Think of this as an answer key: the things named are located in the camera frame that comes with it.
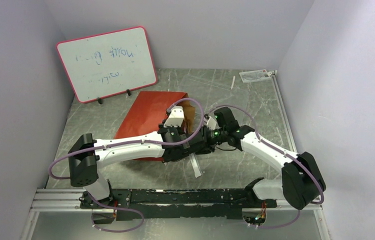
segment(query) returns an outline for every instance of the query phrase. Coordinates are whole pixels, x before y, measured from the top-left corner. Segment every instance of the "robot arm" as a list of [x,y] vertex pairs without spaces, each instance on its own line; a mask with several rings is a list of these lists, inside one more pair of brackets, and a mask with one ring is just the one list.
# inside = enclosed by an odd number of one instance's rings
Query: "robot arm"
[[[146,135],[102,140],[92,138],[92,134],[82,135],[71,152],[88,147],[105,146],[94,152],[86,152],[69,158],[70,180],[73,187],[85,188],[95,199],[104,200],[110,197],[111,186],[102,176],[99,169],[110,164],[133,160],[138,158],[163,158],[163,162],[177,162],[191,153],[209,154],[214,152],[215,146],[228,143],[240,151],[250,153],[265,161],[281,174],[281,179],[258,178],[250,185],[255,198],[260,200],[287,200],[294,208],[303,209],[314,200],[319,191],[307,174],[293,162],[286,154],[297,156],[297,160],[305,165],[318,180],[323,191],[326,185],[317,167],[313,156],[307,152],[297,154],[286,150],[265,138],[258,138],[255,130],[247,125],[239,126],[232,111],[223,107],[214,112],[216,121],[208,118],[206,125],[202,126],[197,135],[185,144],[168,146],[145,142],[146,140],[176,143],[185,140],[190,135],[182,131],[184,119],[180,107],[172,109],[167,120],[159,125],[159,130]],[[127,141],[136,143],[122,144]]]

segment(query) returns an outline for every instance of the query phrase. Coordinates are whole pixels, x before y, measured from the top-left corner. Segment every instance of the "gray wall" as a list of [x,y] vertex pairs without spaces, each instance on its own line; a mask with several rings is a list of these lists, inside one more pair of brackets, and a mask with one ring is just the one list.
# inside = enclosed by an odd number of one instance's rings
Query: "gray wall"
[[375,239],[375,0],[316,0],[278,72],[333,239]]
[[18,239],[45,185],[73,92],[42,0],[0,0],[0,239]]
[[142,25],[161,68],[276,69],[313,0],[45,0],[68,39]]

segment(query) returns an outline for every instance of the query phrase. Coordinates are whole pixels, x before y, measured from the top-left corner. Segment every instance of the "purple wire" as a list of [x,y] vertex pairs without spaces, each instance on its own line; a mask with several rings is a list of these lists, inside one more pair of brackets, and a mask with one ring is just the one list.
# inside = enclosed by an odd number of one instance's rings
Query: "purple wire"
[[[199,110],[201,112],[201,121],[200,123],[202,123],[204,121],[204,109],[202,108],[201,104],[193,99],[193,98],[190,98],[190,97],[186,97],[186,98],[182,98],[182,99],[179,99],[177,100],[176,102],[174,102],[173,104],[170,105],[169,108],[166,109],[166,111],[168,113],[171,112],[171,109],[176,106],[178,103],[180,102],[183,102],[183,101],[192,101],[194,102],[196,105],[198,105],[199,107]],[[182,144],[185,144],[187,143],[188,141],[190,141],[191,139],[193,139],[198,133],[199,131],[201,130],[201,127],[202,125],[200,124],[196,130],[192,133],[192,135],[190,135],[188,138],[186,138],[185,140],[182,140],[182,141],[178,141],[178,142],[164,142],[164,141],[154,141],[154,140],[148,140],[148,139],[145,139],[143,142],[144,143],[150,143],[150,144],[159,144],[159,145],[167,145],[167,146],[177,146],[177,145],[182,145]],[[58,179],[58,180],[64,180],[64,179],[70,179],[69,176],[56,176],[52,173],[52,168],[55,166],[55,164],[61,162],[62,160],[64,159],[67,159],[69,157],[72,157],[74,155],[77,155],[77,154],[82,154],[82,153],[86,153],[86,152],[89,152],[89,151],[94,151],[94,150],[99,150],[99,149],[107,149],[107,148],[113,148],[113,147],[118,147],[118,146],[122,146],[122,145],[127,145],[127,144],[139,144],[139,143],[142,143],[142,140],[131,140],[131,141],[123,141],[123,142],[117,142],[117,143],[113,143],[113,144],[109,144],[109,145],[101,145],[101,146],[94,146],[94,147],[89,147],[89,148],[85,148],[85,149],[82,149],[82,150],[78,150],[78,151],[74,151],[74,152],[71,152],[65,156],[62,156],[58,159],[56,159],[55,161],[53,161],[49,168],[48,168],[48,173],[49,173],[49,176],[53,179]]]
[[96,199],[94,199],[94,197],[89,192],[87,192],[87,194],[89,194],[90,198],[92,199],[92,201],[94,203],[96,203],[97,205],[99,205],[99,206],[101,206],[101,207],[103,207],[105,209],[114,209],[116,211],[133,212],[133,213],[139,214],[140,217],[142,218],[142,221],[138,225],[136,225],[136,226],[134,226],[132,228],[128,228],[128,229],[124,229],[124,230],[111,230],[111,229],[106,229],[106,228],[102,228],[102,227],[97,226],[95,224],[95,222],[94,222],[94,214],[92,214],[92,216],[90,217],[90,220],[92,221],[92,227],[94,227],[95,229],[100,230],[100,231],[104,231],[104,232],[108,232],[108,233],[126,233],[126,232],[133,231],[135,229],[138,229],[138,228],[140,228],[142,226],[142,224],[144,224],[144,222],[145,222],[145,216],[144,216],[144,214],[141,211],[138,211],[136,209],[131,209],[131,208],[123,208],[123,207],[117,207],[117,206],[108,206],[108,205],[102,204],[99,201],[97,201]]
[[[291,220],[290,222],[287,222],[287,223],[284,223],[284,224],[280,224],[280,225],[276,225],[276,226],[258,226],[258,225],[256,225],[256,228],[257,229],[278,229],[278,228],[283,228],[283,227],[286,227],[286,226],[289,226],[289,225],[295,223],[300,218],[300,215],[301,215],[301,211],[298,210],[298,213],[296,214],[296,217],[293,220]],[[246,224],[246,225],[249,225],[250,223],[247,223],[245,220],[243,220],[241,222],[233,222],[233,223],[229,223],[229,224]]]
[[[254,126],[254,129],[255,129],[255,135],[258,139],[261,139],[260,137],[260,134],[258,133],[258,127],[257,127],[257,123],[254,121],[254,117],[249,114],[246,110],[240,108],[240,107],[237,107],[237,106],[233,106],[233,105],[219,105],[219,106],[216,106],[214,107],[213,109],[211,109],[209,111],[209,113],[211,113],[212,111],[218,109],[218,108],[222,108],[222,107],[230,107],[230,108],[234,108],[234,109],[237,109],[237,110],[240,110],[242,112],[244,112],[250,119],[251,119],[251,123],[253,124]],[[275,150],[276,152],[282,154],[282,155],[285,155],[285,153],[280,150],[279,148],[271,145],[270,143],[268,143],[267,141],[265,141],[264,139],[261,140],[261,142],[263,144],[265,144],[267,147]],[[312,201],[311,203],[312,204],[322,204],[324,201],[325,201],[325,196],[323,195],[323,189],[322,187],[320,186],[319,182],[317,181],[317,179],[313,176],[313,174],[300,162],[297,160],[296,157],[290,155],[290,154],[286,154],[286,157],[290,158],[292,161],[294,161],[302,170],[304,170],[304,172],[309,176],[309,178],[312,180],[312,182],[315,184],[315,186],[317,187],[318,189],[318,193],[320,194],[320,201]]]

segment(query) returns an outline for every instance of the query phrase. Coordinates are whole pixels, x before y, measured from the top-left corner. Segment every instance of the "purple cable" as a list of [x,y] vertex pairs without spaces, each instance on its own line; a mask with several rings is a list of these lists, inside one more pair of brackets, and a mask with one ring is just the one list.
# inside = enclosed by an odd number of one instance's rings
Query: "purple cable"
[[[171,109],[176,106],[178,103],[180,102],[183,102],[183,101],[192,101],[194,102],[196,105],[198,105],[199,107],[199,110],[201,112],[201,121],[200,123],[202,123],[204,121],[204,109],[202,108],[201,104],[193,99],[193,98],[190,98],[190,97],[186,97],[186,98],[182,98],[182,99],[179,99],[177,100],[176,102],[174,102],[173,104],[170,105],[169,108],[166,109],[167,113],[170,113],[171,112]],[[144,143],[150,143],[150,144],[159,144],[159,145],[167,145],[167,146],[177,146],[177,145],[182,145],[182,144],[185,144],[187,143],[188,141],[190,141],[191,139],[193,139],[197,134],[198,132],[201,130],[201,127],[202,125],[200,124],[196,130],[192,133],[192,135],[190,135],[188,138],[186,138],[185,140],[182,140],[182,141],[178,141],[178,142],[163,142],[163,141],[154,141],[154,140],[148,140],[148,139],[145,139],[144,140]],[[48,168],[48,173],[49,173],[49,176],[53,179],[58,179],[58,180],[64,180],[64,179],[70,179],[69,176],[56,176],[52,173],[52,168],[55,166],[55,164],[61,162],[62,160],[64,159],[67,159],[69,157],[72,157],[74,155],[77,155],[77,154],[82,154],[82,153],[85,153],[85,152],[89,152],[89,151],[94,151],[94,150],[99,150],[99,149],[107,149],[107,148],[113,148],[113,147],[118,147],[118,146],[122,146],[122,145],[127,145],[127,144],[139,144],[139,143],[142,143],[142,140],[131,140],[131,141],[123,141],[123,142],[117,142],[117,143],[113,143],[113,144],[109,144],[109,145],[101,145],[101,146],[94,146],[94,147],[89,147],[89,148],[85,148],[85,149],[82,149],[82,150],[78,150],[78,151],[74,151],[72,153],[69,153],[65,156],[62,156],[58,159],[56,159],[55,161],[53,161],[49,168]]]
[[95,222],[94,222],[94,214],[95,214],[94,213],[90,217],[90,220],[92,221],[92,227],[94,227],[95,229],[100,230],[100,231],[104,231],[104,232],[108,232],[108,233],[126,233],[126,232],[133,231],[135,229],[138,229],[138,228],[140,228],[142,226],[142,224],[144,224],[144,222],[145,222],[145,216],[143,215],[143,213],[141,211],[138,211],[136,209],[131,209],[131,208],[123,208],[123,207],[117,207],[117,206],[108,206],[108,205],[105,205],[105,204],[102,204],[102,203],[98,202],[96,199],[94,199],[94,197],[89,192],[87,192],[87,193],[89,194],[90,198],[92,199],[92,201],[94,203],[96,203],[97,205],[99,205],[99,206],[101,206],[101,207],[103,207],[105,209],[114,209],[116,211],[133,212],[133,213],[139,214],[140,217],[142,218],[142,221],[138,225],[136,225],[136,226],[134,226],[132,228],[128,228],[128,229],[124,229],[124,230],[111,230],[111,229],[106,229],[106,228],[98,227],[95,224]]
[[64,159],[67,159],[69,157],[72,157],[74,155],[77,155],[77,154],[82,154],[82,153],[85,153],[85,152],[89,152],[89,151],[94,151],[94,150],[98,150],[98,149],[104,149],[104,146],[93,146],[93,147],[89,147],[89,148],[85,148],[85,149],[82,149],[82,150],[78,150],[78,151],[73,151],[65,156],[62,156],[60,158],[57,158],[55,161],[53,161],[50,165],[49,165],[49,168],[47,169],[47,172],[49,173],[49,176],[53,179],[58,179],[58,180],[64,180],[64,179],[70,179],[69,176],[55,176],[53,173],[52,173],[52,168],[55,166],[55,164],[61,162],[62,160]]
[[[254,129],[255,129],[255,135],[258,139],[261,139],[260,137],[260,134],[258,133],[258,127],[257,127],[257,123],[254,121],[254,117],[251,116],[251,114],[249,114],[246,110],[240,108],[240,107],[237,107],[237,106],[233,106],[233,105],[219,105],[219,106],[216,106],[214,107],[213,109],[211,109],[208,113],[211,113],[212,111],[218,109],[218,108],[222,108],[222,107],[230,107],[230,108],[234,108],[234,109],[237,109],[237,110],[240,110],[242,112],[244,112],[250,119],[251,119],[251,122],[254,126]],[[267,147],[275,150],[276,152],[282,154],[282,155],[285,155],[285,153],[280,150],[279,148],[271,145],[270,143],[268,143],[267,141],[265,141],[264,139],[261,140],[261,142],[263,144],[265,144]],[[312,180],[312,182],[315,184],[315,186],[317,187],[318,189],[318,193],[320,194],[320,201],[312,201],[311,203],[312,204],[322,204],[324,201],[325,201],[325,196],[323,195],[323,189],[322,187],[320,186],[319,182],[317,181],[317,179],[313,176],[313,174],[300,162],[297,160],[296,157],[290,155],[290,154],[286,154],[286,157],[290,158],[292,161],[294,161],[302,170],[304,170],[304,172],[309,176],[309,178]]]
[[[295,223],[299,218],[300,218],[300,215],[301,215],[301,211],[298,210],[298,213],[296,214],[296,217],[291,220],[290,222],[287,222],[287,223],[284,223],[284,224],[280,224],[280,225],[276,225],[276,226],[257,226],[256,228],[257,229],[278,229],[278,228],[283,228],[283,227],[286,227],[286,226],[289,226],[293,223]],[[249,225],[250,223],[247,223],[245,220],[242,221],[242,222],[234,222],[234,223],[229,223],[229,224],[246,224],[246,225]]]

